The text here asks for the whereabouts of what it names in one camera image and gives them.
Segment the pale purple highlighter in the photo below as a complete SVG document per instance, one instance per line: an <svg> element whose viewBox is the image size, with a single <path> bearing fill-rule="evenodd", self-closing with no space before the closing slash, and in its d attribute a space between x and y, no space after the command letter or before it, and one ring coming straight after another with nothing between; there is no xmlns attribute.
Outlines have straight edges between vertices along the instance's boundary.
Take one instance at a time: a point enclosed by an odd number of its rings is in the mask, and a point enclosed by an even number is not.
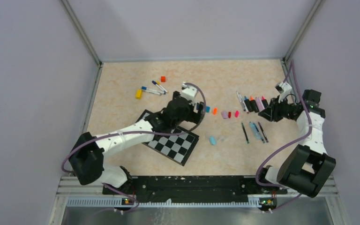
<svg viewBox="0 0 360 225"><path fill-rule="evenodd" d="M260 112L263 111L265 108L264 108L264 105L262 103L262 100L259 97L256 97L255 101L256 101L256 104L257 104L257 107L258 107L259 111Z"/></svg>

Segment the light blue highlighter cap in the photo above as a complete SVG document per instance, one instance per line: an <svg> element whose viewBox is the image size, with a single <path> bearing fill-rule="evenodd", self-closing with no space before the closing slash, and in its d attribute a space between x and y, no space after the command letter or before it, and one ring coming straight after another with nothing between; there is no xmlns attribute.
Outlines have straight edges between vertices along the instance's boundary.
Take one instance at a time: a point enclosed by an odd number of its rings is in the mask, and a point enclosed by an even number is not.
<svg viewBox="0 0 360 225"><path fill-rule="evenodd" d="M214 136L210 136L210 137L209 137L209 142L210 142L210 144L213 145L213 146L217 144L217 141L216 141L216 139L215 139Z"/></svg>

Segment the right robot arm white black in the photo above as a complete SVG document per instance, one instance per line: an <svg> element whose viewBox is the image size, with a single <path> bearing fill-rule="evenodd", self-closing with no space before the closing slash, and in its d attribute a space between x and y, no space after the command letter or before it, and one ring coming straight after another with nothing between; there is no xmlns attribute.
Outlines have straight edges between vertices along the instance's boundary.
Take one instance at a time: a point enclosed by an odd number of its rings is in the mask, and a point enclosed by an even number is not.
<svg viewBox="0 0 360 225"><path fill-rule="evenodd" d="M314 198L336 166L336 160L327 154L323 144L325 110L319 107L321 93L305 90L298 103L282 102L272 98L259 116L278 122L283 118L297 122L300 138L295 149L280 166L267 166L258 173L256 187L269 193L274 187L283 186L302 195Z"/></svg>

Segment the thin dark pen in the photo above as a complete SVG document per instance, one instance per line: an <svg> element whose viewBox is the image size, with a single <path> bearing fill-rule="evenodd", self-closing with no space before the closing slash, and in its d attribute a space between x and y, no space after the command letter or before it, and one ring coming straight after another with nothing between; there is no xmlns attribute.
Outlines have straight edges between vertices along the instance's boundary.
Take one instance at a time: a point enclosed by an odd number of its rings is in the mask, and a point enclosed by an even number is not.
<svg viewBox="0 0 360 225"><path fill-rule="evenodd" d="M264 131L261 123L258 122L258 125L259 125L259 127L260 127L260 129L261 129L261 133L262 133L262 135L263 135L263 137L264 137L264 139L265 139L265 142L266 142L266 143L269 143L269 140L268 140L268 138L267 138L267 136L266 136L266 133L265 133L265 131Z"/></svg>

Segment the black white chessboard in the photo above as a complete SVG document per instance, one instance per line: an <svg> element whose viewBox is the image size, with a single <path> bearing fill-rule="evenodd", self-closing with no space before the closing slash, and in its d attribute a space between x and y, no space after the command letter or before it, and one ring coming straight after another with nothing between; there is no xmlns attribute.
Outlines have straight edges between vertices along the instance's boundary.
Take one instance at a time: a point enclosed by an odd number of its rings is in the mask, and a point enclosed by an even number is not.
<svg viewBox="0 0 360 225"><path fill-rule="evenodd" d="M143 144L175 163L184 166L198 141L199 136L189 132L183 135L162 136L157 140L144 142Z"/></svg>

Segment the black highlighter orange cap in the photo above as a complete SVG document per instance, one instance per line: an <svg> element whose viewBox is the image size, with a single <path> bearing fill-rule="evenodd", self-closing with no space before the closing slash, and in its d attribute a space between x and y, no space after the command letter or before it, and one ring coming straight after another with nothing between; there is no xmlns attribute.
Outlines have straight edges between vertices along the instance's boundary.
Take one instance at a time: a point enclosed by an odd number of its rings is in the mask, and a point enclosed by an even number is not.
<svg viewBox="0 0 360 225"><path fill-rule="evenodd" d="M257 106L257 103L256 103L256 101L253 99L252 96L250 96L249 101L250 101L250 104L251 104L251 106L252 106L253 111L254 111L255 113L259 113L259 108L258 108L258 106Z"/></svg>

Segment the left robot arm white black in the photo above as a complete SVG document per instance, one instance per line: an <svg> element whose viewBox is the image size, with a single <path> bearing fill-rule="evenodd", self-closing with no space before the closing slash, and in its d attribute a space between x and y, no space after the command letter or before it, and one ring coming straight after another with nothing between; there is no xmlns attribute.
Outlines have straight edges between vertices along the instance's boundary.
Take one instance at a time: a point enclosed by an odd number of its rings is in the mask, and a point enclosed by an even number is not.
<svg viewBox="0 0 360 225"><path fill-rule="evenodd" d="M183 162L193 138L189 133L178 130L178 126L184 121L196 125L202 122L205 102L200 102L198 111L194 111L197 93L199 90L196 87L182 88L180 92L173 93L165 108L148 113L133 125L104 135L81 134L64 161L71 164L81 185L99 181L113 186L121 194L129 192L132 186L129 172L123 166L109 165L108 158L145 143L169 158Z"/></svg>

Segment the black highlighter blue tip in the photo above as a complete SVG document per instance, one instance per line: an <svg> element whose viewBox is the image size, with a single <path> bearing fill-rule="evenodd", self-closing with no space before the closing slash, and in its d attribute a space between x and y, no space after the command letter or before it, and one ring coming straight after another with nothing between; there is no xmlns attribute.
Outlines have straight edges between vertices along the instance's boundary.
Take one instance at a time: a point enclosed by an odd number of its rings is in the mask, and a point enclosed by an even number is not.
<svg viewBox="0 0 360 225"><path fill-rule="evenodd" d="M251 112L251 113L254 112L254 109L251 106L251 103L250 103L249 99L246 96L244 97L244 103L245 103L245 106L246 106L246 108L247 108L247 110L249 112Z"/></svg>

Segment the light blue eraser bar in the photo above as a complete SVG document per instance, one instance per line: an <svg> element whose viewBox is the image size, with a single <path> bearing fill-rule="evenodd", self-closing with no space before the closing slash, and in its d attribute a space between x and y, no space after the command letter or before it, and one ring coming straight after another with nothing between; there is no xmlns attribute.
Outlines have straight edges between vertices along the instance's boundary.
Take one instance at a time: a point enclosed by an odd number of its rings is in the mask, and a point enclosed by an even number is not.
<svg viewBox="0 0 360 225"><path fill-rule="evenodd" d="M251 128L251 130L252 130L252 132L253 132L253 134L254 134L254 136L255 136L255 138L256 138L257 140L261 140L261 137L260 137L260 135L259 135L258 130L256 129L255 124L252 123L252 122L249 122L249 126L250 126L250 128Z"/></svg>

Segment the pale purple highlighter cap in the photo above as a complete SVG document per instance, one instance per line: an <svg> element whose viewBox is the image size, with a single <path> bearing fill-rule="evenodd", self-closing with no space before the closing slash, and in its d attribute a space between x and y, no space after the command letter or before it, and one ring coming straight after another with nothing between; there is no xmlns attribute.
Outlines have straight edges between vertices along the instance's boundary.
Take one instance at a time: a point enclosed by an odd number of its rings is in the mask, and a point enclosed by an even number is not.
<svg viewBox="0 0 360 225"><path fill-rule="evenodd" d="M221 116L222 116L223 119L228 119L228 112L227 111L222 111Z"/></svg>

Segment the black highlighter pink cap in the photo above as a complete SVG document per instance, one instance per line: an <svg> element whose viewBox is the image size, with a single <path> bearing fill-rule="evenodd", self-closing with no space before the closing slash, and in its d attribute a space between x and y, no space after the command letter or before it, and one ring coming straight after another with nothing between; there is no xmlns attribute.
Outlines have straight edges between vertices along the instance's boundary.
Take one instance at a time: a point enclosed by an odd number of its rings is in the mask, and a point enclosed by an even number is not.
<svg viewBox="0 0 360 225"><path fill-rule="evenodd" d="M269 103L264 96L261 97L261 102L262 102L264 109L266 109L269 106Z"/></svg>

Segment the black gel pen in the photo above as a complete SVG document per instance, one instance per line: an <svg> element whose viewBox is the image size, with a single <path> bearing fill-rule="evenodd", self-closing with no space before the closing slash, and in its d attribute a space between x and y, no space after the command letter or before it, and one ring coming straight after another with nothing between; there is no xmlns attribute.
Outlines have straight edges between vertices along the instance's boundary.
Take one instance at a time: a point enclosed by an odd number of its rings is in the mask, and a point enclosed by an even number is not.
<svg viewBox="0 0 360 225"><path fill-rule="evenodd" d="M245 128L245 125L244 125L244 123L243 123L243 122L241 122L241 127L242 127L242 130L243 130L243 133L244 133L244 136L245 136L246 142L247 142L247 144L249 144L249 143L250 143L250 141L249 141L249 138L248 138L248 135L247 135L247 132L246 132L246 128Z"/></svg>

